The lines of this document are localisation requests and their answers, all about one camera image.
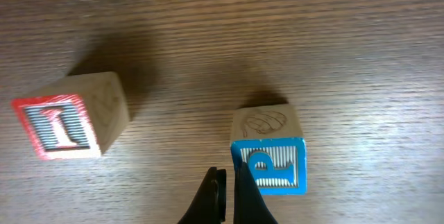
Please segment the yellow block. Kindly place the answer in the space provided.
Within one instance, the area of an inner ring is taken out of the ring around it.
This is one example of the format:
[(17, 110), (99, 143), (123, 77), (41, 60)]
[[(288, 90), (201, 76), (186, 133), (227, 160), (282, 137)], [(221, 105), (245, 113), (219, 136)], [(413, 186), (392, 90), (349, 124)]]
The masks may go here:
[(230, 150), (234, 166), (248, 165), (261, 194), (307, 192), (307, 148), (294, 106), (235, 110)]

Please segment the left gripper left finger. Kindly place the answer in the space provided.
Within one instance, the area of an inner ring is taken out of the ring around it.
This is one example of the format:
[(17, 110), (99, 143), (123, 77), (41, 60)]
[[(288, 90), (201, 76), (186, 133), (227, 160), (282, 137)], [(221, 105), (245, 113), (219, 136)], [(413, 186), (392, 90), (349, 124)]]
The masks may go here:
[(188, 210), (178, 224), (221, 224), (225, 222), (227, 173), (210, 167)]

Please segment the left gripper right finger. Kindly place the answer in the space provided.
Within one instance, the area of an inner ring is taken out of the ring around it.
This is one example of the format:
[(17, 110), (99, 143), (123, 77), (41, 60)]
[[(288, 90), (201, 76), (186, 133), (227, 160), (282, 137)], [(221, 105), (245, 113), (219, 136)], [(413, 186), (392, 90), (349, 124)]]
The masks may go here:
[(277, 224), (268, 210), (247, 163), (235, 171), (234, 224)]

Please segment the red block I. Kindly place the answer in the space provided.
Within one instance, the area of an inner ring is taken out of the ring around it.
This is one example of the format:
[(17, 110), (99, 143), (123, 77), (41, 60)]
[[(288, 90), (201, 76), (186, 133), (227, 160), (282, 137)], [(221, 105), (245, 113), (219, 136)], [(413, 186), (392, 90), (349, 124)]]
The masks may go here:
[(100, 157), (130, 122), (126, 96), (113, 71), (66, 76), (12, 100), (39, 157)]

